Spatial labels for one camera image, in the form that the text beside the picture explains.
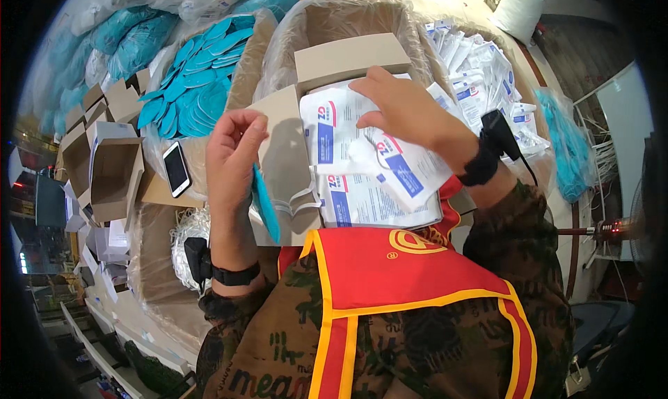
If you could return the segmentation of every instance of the white elastic cord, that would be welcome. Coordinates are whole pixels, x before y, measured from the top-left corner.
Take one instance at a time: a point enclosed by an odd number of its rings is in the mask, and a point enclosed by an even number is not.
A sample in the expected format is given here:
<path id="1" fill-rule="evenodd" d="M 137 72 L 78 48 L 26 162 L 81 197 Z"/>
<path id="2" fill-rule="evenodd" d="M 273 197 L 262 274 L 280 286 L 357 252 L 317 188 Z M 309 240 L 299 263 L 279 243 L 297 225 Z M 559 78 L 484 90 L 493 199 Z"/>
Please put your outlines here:
<path id="1" fill-rule="evenodd" d="M 290 217 L 294 217 L 299 211 L 302 211 L 303 209 L 319 208 L 322 205 L 320 197 L 318 197 L 318 193 L 316 192 L 315 174 L 310 167 L 309 170 L 311 171 L 311 183 L 309 184 L 309 186 L 306 187 L 304 190 L 300 190 L 299 192 L 295 193 L 292 197 L 290 197 L 289 202 L 280 201 L 278 199 L 272 199 L 271 204 L 274 206 L 274 209 L 276 209 L 277 211 L 285 212 L 289 214 Z M 292 203 L 296 199 L 302 196 L 306 196 L 309 193 L 311 193 L 313 199 L 316 200 L 317 202 L 302 203 L 296 209 L 292 209 Z"/>

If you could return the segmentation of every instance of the phone screen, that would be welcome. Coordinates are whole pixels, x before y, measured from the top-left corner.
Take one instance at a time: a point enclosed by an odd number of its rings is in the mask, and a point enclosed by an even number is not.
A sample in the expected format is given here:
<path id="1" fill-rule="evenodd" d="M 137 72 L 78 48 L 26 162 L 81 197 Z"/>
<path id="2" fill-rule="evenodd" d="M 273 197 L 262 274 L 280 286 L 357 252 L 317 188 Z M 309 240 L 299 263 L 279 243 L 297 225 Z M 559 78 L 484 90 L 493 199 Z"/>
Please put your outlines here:
<path id="1" fill-rule="evenodd" d="M 188 178 L 186 166 L 181 159 L 181 148 L 176 147 L 172 152 L 167 154 L 164 161 L 165 169 L 167 169 L 167 178 L 169 179 L 169 185 L 173 193 Z"/>

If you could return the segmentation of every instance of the sleeve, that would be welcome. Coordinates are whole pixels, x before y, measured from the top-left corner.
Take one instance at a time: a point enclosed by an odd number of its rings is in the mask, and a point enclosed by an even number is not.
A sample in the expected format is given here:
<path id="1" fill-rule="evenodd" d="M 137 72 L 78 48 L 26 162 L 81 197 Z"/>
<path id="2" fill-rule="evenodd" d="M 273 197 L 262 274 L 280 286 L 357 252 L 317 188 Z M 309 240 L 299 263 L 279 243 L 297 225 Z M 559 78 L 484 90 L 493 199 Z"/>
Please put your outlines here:
<path id="1" fill-rule="evenodd" d="M 231 361 L 248 322 L 273 288 L 267 282 L 261 290 L 239 297 L 223 297 L 209 289 L 200 299 L 200 309 L 204 311 L 205 319 L 213 325 L 197 356 L 197 386 L 201 386 L 202 391 L 213 373 Z"/>
<path id="2" fill-rule="evenodd" d="M 539 189 L 518 180 L 499 203 L 474 213 L 463 254 L 502 278 L 541 282 L 562 293 L 557 233 L 544 217 L 546 209 Z"/>

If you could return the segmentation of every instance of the right hand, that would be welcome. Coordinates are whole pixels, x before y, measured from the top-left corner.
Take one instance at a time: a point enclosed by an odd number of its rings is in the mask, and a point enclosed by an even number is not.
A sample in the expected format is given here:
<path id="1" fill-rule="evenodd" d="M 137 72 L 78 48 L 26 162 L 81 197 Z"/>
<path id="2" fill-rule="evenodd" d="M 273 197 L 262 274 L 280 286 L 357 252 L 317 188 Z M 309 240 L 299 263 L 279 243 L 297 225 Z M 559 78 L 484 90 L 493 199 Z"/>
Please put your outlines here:
<path id="1" fill-rule="evenodd" d="M 380 111 L 370 111 L 357 127 L 375 126 L 399 139 L 438 153 L 455 174 L 478 153 L 478 137 L 464 123 L 449 114 L 418 83 L 399 79 L 373 66 L 367 76 L 348 86 L 368 97 Z"/>

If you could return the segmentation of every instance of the hand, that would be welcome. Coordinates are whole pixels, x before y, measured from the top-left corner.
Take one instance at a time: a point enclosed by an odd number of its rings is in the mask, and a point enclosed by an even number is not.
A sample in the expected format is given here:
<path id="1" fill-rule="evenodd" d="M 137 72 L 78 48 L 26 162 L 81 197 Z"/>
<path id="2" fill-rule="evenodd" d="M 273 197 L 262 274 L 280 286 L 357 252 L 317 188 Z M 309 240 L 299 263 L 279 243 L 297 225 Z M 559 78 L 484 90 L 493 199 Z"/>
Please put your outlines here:
<path id="1" fill-rule="evenodd" d="M 371 99 L 380 111 L 364 114 L 357 127 L 375 126 L 391 136 L 438 153 L 455 174 L 478 153 L 478 137 L 464 123 L 441 108 L 418 83 L 399 79 L 374 66 L 350 89 Z"/>
<path id="2" fill-rule="evenodd" d="M 211 219 L 233 226 L 248 199 L 253 162 L 267 134 L 267 117 L 256 110 L 230 110 L 216 123 L 206 146 L 206 187 Z"/>

